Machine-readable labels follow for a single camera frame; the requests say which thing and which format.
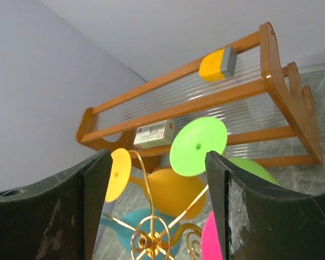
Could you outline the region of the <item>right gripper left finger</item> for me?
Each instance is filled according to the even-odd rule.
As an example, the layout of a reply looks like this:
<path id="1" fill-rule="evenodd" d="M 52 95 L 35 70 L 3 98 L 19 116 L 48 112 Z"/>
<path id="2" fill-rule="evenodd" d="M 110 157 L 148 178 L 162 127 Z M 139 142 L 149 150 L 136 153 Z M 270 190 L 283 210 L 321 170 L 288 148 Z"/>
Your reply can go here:
<path id="1" fill-rule="evenodd" d="M 0 259 L 91 259 L 111 167 L 104 149 L 36 183 L 0 192 Z"/>

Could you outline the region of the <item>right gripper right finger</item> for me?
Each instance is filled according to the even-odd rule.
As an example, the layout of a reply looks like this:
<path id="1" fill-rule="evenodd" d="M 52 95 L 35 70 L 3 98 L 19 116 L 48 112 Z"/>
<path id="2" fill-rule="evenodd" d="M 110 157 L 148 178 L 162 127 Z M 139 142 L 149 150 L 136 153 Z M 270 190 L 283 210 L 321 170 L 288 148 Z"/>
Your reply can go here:
<path id="1" fill-rule="evenodd" d="M 224 259 L 325 259 L 325 193 L 280 187 L 215 151 L 205 168 Z"/>

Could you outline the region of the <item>pink wine glass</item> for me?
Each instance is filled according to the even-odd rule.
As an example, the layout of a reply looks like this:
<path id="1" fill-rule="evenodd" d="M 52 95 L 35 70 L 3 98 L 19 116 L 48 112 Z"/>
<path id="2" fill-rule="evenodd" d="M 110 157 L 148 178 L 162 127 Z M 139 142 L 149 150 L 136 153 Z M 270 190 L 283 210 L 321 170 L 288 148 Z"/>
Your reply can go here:
<path id="1" fill-rule="evenodd" d="M 202 260 L 222 260 L 216 221 L 213 211 L 210 212 L 201 233 Z"/>

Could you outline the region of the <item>orange wine glass front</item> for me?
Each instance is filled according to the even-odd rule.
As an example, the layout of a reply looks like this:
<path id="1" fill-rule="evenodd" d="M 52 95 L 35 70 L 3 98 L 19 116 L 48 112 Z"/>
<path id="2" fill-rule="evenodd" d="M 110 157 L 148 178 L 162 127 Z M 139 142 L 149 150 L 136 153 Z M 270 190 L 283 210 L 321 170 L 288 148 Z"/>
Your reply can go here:
<path id="1" fill-rule="evenodd" d="M 171 216 L 179 216 L 206 187 L 198 176 L 185 177 L 171 168 L 154 171 L 147 176 L 150 190 L 145 179 L 131 176 L 132 161 L 129 151 L 118 148 L 111 153 L 112 169 L 107 187 L 105 202 L 115 201 L 120 197 L 129 182 L 138 185 L 147 200 L 153 199 L 155 210 Z"/>

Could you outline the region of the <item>green wine glass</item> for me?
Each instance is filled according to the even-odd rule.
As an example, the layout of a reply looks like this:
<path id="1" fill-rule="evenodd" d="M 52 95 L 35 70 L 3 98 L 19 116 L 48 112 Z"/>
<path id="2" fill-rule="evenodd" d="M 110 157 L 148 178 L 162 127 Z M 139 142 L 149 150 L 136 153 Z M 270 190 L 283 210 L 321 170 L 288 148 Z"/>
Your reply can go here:
<path id="1" fill-rule="evenodd" d="M 225 124 L 214 117 L 205 116 L 185 125 L 174 138 L 169 159 L 172 170 L 184 177 L 205 172 L 206 154 L 223 154 L 228 141 Z"/>

